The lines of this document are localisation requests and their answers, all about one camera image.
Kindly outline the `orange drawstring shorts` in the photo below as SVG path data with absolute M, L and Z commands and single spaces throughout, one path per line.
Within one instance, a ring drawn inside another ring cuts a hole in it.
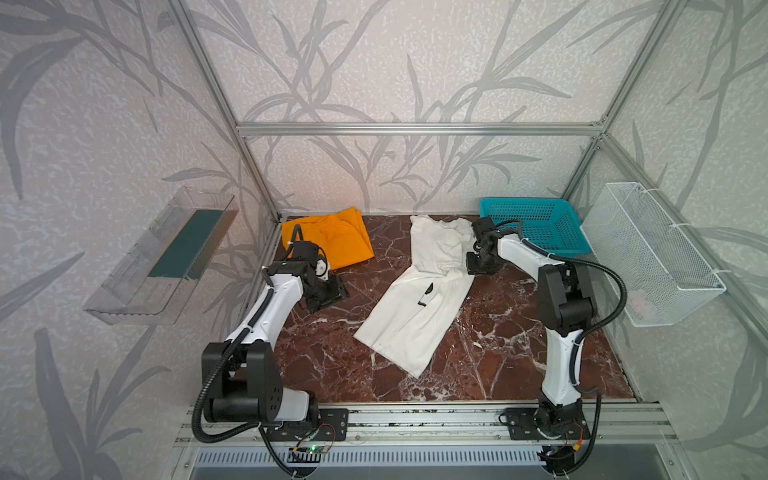
M 288 249 L 294 227 L 299 225 L 305 241 L 321 247 L 332 270 L 372 259 L 375 254 L 362 213 L 354 207 L 325 216 L 309 216 L 282 225 L 281 240 Z

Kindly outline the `white garment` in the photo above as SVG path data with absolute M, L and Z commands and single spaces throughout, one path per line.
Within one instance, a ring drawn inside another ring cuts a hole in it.
M 354 338 L 420 377 L 472 286 L 466 254 L 475 242 L 464 218 L 411 218 L 411 265 L 387 289 Z

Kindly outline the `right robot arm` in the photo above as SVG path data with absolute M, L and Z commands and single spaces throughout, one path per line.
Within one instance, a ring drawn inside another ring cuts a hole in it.
M 537 282 L 536 312 L 547 336 L 547 359 L 536 422 L 552 429 L 576 421 L 582 408 L 582 334 L 596 313 L 587 267 L 534 245 L 513 229 L 501 229 L 489 217 L 474 221 L 472 230 L 469 274 L 494 275 L 510 263 Z

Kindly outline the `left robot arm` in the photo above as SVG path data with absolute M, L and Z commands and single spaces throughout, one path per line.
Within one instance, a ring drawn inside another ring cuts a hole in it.
M 314 404 L 307 391 L 284 385 L 275 346 L 294 307 L 314 313 L 346 298 L 321 247 L 293 240 L 288 254 L 264 269 L 262 290 L 245 318 L 201 356 L 202 387 L 194 410 L 208 422 L 302 422 Z

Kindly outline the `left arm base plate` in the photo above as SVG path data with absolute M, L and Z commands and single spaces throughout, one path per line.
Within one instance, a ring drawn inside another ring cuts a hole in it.
M 346 408 L 320 408 L 311 411 L 301 422 L 283 422 L 266 428 L 271 441 L 289 442 L 303 439 L 336 442 L 344 441 L 349 427 L 350 411 Z

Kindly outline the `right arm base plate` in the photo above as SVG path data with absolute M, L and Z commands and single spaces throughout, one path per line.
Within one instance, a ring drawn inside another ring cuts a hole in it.
M 508 429 L 511 440 L 584 441 L 591 431 L 578 408 L 511 407 L 498 421 Z

